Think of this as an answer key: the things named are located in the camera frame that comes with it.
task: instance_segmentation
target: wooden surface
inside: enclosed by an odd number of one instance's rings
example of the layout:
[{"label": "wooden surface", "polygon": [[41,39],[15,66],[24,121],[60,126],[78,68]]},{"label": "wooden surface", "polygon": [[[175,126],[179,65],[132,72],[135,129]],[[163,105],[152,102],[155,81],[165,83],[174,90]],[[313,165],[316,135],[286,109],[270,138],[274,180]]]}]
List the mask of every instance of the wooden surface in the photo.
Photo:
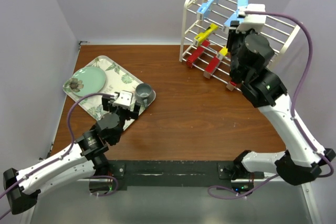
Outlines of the wooden surface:
[{"label": "wooden surface", "polygon": [[[82,46],[75,71],[106,55],[156,91],[156,100],[106,152],[108,159],[231,160],[243,150],[278,152],[283,142],[267,119],[238,91],[178,60],[176,45]],[[66,99],[52,154],[70,143]],[[95,120],[77,107],[75,137]]]}]

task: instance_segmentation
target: gray cup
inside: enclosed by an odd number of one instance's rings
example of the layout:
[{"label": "gray cup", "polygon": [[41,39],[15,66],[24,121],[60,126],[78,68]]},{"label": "gray cup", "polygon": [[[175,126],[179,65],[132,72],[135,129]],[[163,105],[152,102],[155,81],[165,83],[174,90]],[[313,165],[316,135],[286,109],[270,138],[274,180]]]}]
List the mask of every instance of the gray cup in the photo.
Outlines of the gray cup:
[{"label": "gray cup", "polygon": [[147,109],[148,105],[154,100],[154,91],[149,84],[141,83],[136,87],[134,96],[136,101]]}]

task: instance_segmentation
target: dish rack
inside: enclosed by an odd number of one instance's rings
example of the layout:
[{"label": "dish rack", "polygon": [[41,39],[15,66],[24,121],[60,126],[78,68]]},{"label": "dish rack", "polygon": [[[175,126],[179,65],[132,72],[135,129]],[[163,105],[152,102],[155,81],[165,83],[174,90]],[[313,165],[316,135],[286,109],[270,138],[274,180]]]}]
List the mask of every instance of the dish rack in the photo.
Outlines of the dish rack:
[{"label": "dish rack", "polygon": [[[200,32],[205,31],[211,23],[219,26],[219,29],[215,33],[211,33],[207,38],[210,42],[210,46],[204,47],[203,45],[199,45],[199,47],[204,49],[202,55],[198,57],[196,62],[189,64],[190,67],[195,67],[203,72],[210,61],[226,46],[227,34],[222,31],[222,28],[224,22],[229,19],[231,14],[237,9],[236,1],[218,0],[217,3],[212,4],[212,9],[208,17],[204,18],[204,20],[197,19],[198,8],[207,1],[209,0],[185,0],[180,46],[180,62],[187,61],[187,58],[197,49],[193,45],[193,38]],[[274,57],[268,65],[268,68],[271,70],[286,53],[287,48],[293,42],[300,27],[272,16],[267,15],[266,17],[266,23],[261,34],[269,40],[275,52]],[[211,76],[227,84],[230,81],[229,70],[230,58],[225,56]]]}]

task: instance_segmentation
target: floral tray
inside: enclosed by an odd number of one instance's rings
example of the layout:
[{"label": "floral tray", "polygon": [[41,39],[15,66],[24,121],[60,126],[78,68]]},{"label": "floral tray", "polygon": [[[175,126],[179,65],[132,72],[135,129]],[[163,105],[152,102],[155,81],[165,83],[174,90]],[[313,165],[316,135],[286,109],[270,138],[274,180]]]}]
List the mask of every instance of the floral tray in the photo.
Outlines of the floral tray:
[{"label": "floral tray", "polygon": [[[101,93],[113,94],[115,92],[120,92],[122,90],[133,92],[137,85],[142,83],[137,77],[129,73],[127,70],[122,68],[120,65],[115,63],[113,60],[107,56],[98,56],[96,59],[91,61],[88,66],[99,67],[106,73],[106,82],[104,87],[101,89]],[[75,95],[70,89],[70,79],[67,80],[63,85],[64,92],[70,96],[74,101],[78,101],[80,97]],[[135,98],[133,97],[132,106],[135,103]],[[94,119],[99,120],[102,115],[107,113],[103,110],[101,104],[101,96],[89,97],[81,101],[79,105],[89,113]],[[144,111],[144,107],[141,106],[140,114]],[[134,122],[133,119],[126,121],[124,130],[127,129]]]}]

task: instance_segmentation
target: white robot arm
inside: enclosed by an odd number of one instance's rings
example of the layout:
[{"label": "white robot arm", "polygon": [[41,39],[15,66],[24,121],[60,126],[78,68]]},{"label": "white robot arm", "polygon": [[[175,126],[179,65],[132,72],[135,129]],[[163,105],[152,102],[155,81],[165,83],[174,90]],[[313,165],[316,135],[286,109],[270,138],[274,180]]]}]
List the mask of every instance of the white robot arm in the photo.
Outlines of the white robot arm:
[{"label": "white robot arm", "polygon": [[127,91],[103,96],[103,109],[108,113],[75,142],[32,167],[5,171],[4,194],[12,214],[28,210],[37,199],[72,181],[106,175],[109,165],[104,152],[108,145],[119,142],[125,121],[139,116],[139,103],[136,102],[133,111],[130,110],[132,97],[133,94]]},{"label": "white robot arm", "polygon": [[313,181],[321,174],[320,166],[330,164],[335,158],[335,152],[325,149],[313,137],[292,108],[280,78],[267,69],[274,51],[260,34],[266,21],[265,6],[249,4],[240,9],[239,14],[245,17],[244,20],[232,21],[228,30],[232,79],[228,88],[232,83],[242,84],[243,95],[271,122],[287,150],[279,153],[244,151],[234,161],[236,173],[274,173],[292,185]]}]

